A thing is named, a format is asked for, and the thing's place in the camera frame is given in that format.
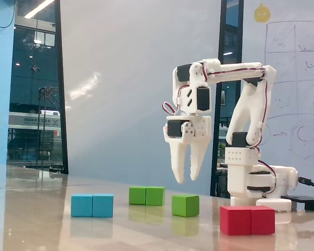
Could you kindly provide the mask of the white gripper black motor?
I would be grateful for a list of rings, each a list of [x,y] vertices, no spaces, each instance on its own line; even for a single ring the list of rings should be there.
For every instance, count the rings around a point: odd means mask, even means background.
[[[184,182],[187,144],[190,144],[190,178],[196,180],[211,139],[211,117],[191,115],[167,116],[163,127],[164,139],[170,143],[171,168],[176,181]]]

